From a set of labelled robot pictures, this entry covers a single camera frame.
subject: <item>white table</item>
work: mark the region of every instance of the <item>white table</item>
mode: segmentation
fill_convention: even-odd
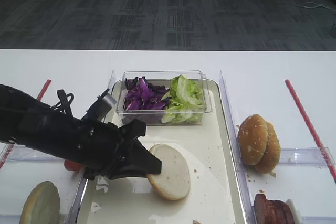
[[[335,68],[336,52],[0,50],[1,83],[36,96],[49,78],[43,101],[55,104],[57,89],[72,92],[76,117],[106,88],[112,69],[117,79],[125,71],[201,70],[216,82],[222,71],[236,122],[258,113],[274,124],[282,147],[316,147],[284,83],[289,79],[334,157]]]

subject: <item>red straw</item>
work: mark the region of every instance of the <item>red straw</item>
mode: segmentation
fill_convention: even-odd
[[[41,89],[40,93],[38,94],[38,96],[36,98],[38,101],[40,101],[42,99],[42,97],[46,93],[47,89],[49,88],[50,83],[51,83],[50,79],[46,80],[46,83],[44,83],[43,88]],[[10,153],[11,153],[11,151],[12,151],[13,148],[14,148],[14,144],[10,144],[9,147],[7,148],[7,151],[6,151],[5,155],[0,160],[0,169],[5,164],[8,156],[10,155]]]
[[[310,119],[309,119],[306,111],[304,110],[304,108],[303,108],[303,106],[302,106],[302,104],[301,104],[298,96],[296,95],[295,90],[294,90],[292,84],[290,83],[290,81],[289,80],[285,80],[285,84],[287,85],[287,88],[288,88],[290,94],[292,95],[292,97],[293,97],[293,99],[294,99],[297,107],[299,108],[299,110],[301,112],[301,115],[302,115],[304,121],[306,122],[306,125],[307,125],[307,127],[308,127],[311,135],[313,136],[313,138],[315,140],[316,145],[321,149],[322,155],[323,155],[324,159],[327,161],[327,165],[328,165],[329,171],[330,171],[332,177],[334,178],[334,180],[336,182],[336,170],[335,170],[335,167],[332,165],[330,157],[325,152],[324,146],[323,146],[323,144],[322,144],[322,142],[321,142],[321,140],[320,140],[320,138],[319,138],[316,130],[314,129],[314,126],[312,125],[312,123],[311,123],[311,121],[310,121]]]

